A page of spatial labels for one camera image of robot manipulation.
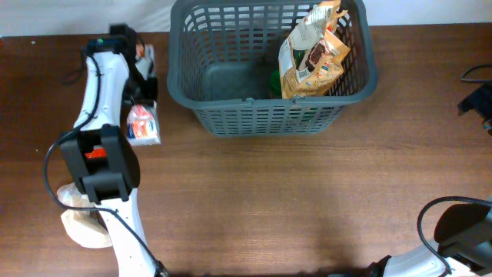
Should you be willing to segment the colourful tissue multipack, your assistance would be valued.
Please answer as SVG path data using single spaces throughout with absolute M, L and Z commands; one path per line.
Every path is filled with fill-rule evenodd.
M 132 146 L 158 145 L 161 143 L 157 113 L 158 80 L 152 44 L 137 45 L 136 69 L 144 82 L 131 97 L 126 136 Z

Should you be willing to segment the green lid jar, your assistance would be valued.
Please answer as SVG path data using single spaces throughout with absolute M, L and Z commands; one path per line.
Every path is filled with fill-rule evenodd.
M 280 72 L 275 70 L 270 75 L 270 95 L 272 99 L 282 98 Z

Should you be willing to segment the orange snack bag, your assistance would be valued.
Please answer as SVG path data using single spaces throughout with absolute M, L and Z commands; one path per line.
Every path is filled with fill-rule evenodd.
M 321 2 L 284 40 L 278 54 L 283 98 L 324 96 L 341 77 L 342 62 L 351 49 L 335 31 L 346 14 L 341 0 Z

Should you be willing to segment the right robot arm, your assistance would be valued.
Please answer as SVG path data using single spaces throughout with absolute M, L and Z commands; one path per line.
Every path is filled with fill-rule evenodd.
M 425 214 L 453 202 L 439 218 L 431 240 L 423 232 Z M 483 276 L 491 273 L 491 199 L 443 196 L 417 216 L 422 245 L 402 255 L 371 263 L 360 276 Z

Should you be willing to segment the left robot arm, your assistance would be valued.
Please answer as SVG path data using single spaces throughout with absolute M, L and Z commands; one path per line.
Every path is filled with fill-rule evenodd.
M 81 111 L 60 149 L 73 182 L 50 196 L 65 211 L 66 232 L 86 248 L 112 247 L 120 276 L 166 276 L 148 247 L 138 212 L 140 166 L 135 145 L 160 142 L 154 49 L 126 24 L 81 50 L 88 75 Z

